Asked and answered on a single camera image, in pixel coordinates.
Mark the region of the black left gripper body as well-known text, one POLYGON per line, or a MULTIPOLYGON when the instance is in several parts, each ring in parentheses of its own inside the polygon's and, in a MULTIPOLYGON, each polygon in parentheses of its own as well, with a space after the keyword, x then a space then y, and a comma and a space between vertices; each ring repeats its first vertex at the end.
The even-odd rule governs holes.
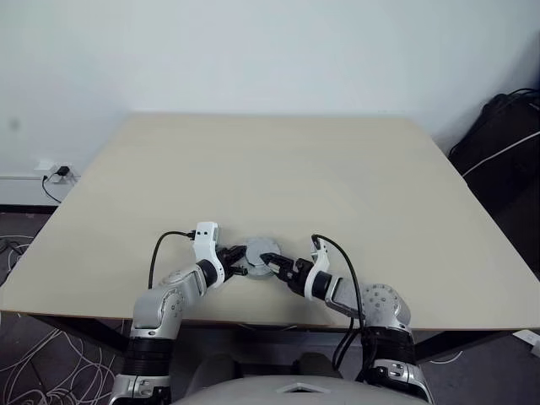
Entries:
POLYGON ((224 269, 224 278, 229 279, 235 272, 236 247, 221 247, 217 250, 217 257, 224 269))

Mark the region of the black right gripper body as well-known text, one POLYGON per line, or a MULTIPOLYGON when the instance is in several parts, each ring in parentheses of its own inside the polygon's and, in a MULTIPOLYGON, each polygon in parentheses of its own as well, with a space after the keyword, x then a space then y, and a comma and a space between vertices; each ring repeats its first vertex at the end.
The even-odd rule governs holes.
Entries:
POLYGON ((306 280, 311 269, 314 267, 314 263, 302 258, 299 258, 296 261, 286 259, 283 267, 292 267, 295 271, 294 281, 286 283, 289 289, 298 295, 304 295, 306 280))

